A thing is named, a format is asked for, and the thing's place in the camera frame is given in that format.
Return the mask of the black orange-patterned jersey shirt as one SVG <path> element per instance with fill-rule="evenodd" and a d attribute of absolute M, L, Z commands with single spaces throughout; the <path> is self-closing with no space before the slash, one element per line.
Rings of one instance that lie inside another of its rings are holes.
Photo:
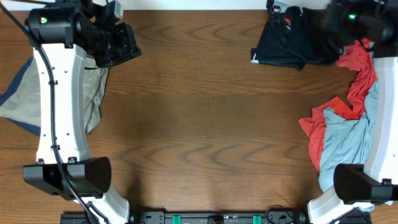
<path fill-rule="evenodd" d="M 251 63 L 293 67 L 299 71 L 308 63 L 335 63 L 348 43 L 322 29 L 322 18 L 321 10 L 298 6 L 269 15 L 257 47 L 251 49 Z"/>

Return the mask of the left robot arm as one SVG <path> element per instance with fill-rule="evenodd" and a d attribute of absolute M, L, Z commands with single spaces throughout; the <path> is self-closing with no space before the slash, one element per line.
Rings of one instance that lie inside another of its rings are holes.
<path fill-rule="evenodd" d="M 40 141 L 24 180 L 53 196 L 79 203 L 83 214 L 62 223 L 132 223 L 127 199 L 111 184 L 107 157 L 92 157 L 83 119 L 87 58 L 111 68 L 141 54 L 117 1 L 57 1 L 34 9 L 25 32 L 34 48 L 40 80 Z"/>

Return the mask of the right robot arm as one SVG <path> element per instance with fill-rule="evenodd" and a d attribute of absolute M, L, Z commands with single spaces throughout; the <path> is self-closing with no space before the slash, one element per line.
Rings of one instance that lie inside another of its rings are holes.
<path fill-rule="evenodd" d="M 332 0 L 316 20 L 326 39 L 355 45 L 369 64 L 369 86 L 346 119 L 321 110 L 326 133 L 320 156 L 322 195 L 292 223 L 369 223 L 376 205 L 397 200 L 397 1 Z"/>

